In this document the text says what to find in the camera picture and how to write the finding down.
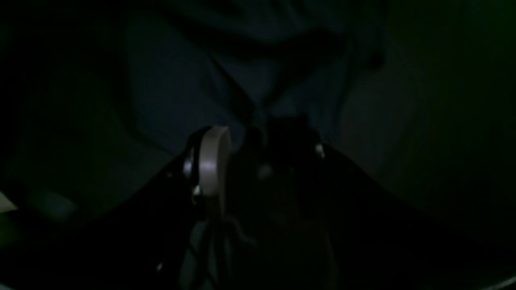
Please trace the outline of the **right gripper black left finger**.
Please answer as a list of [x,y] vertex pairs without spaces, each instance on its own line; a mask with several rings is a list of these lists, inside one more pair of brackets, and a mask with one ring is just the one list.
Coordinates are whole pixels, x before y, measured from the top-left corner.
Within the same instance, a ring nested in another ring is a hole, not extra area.
[[205,127],[188,140],[182,173],[198,220],[222,220],[226,213],[227,166],[231,157],[227,126]]

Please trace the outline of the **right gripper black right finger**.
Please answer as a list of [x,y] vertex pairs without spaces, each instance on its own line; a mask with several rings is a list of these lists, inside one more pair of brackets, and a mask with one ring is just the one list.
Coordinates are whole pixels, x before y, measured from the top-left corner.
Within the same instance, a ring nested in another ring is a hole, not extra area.
[[265,156],[285,183],[287,216],[303,224],[328,226],[331,203],[319,133],[306,116],[271,117],[265,132]]

